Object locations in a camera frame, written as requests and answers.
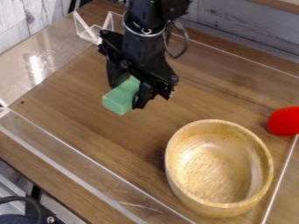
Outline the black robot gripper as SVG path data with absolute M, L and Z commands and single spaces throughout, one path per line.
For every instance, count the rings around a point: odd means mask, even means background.
M 179 77 L 166 59 L 164 36 L 139 36 L 131 31 L 120 34 L 102 30 L 103 39 L 98 51 L 107 58 L 108 85 L 116 88 L 131 76 L 139 81 L 132 109 L 143 109 L 150 100 L 160 95 L 171 98 Z

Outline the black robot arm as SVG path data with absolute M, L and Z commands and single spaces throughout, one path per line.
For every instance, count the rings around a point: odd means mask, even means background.
M 119 115 L 143 109 L 156 97 L 173 97 L 179 77 L 167 57 L 179 58 L 169 50 L 173 29 L 186 32 L 178 18 L 187 14 L 191 0 L 124 0 L 124 31 L 99 32 L 99 52 L 107 58 L 107 80 L 111 91 L 103 106 Z

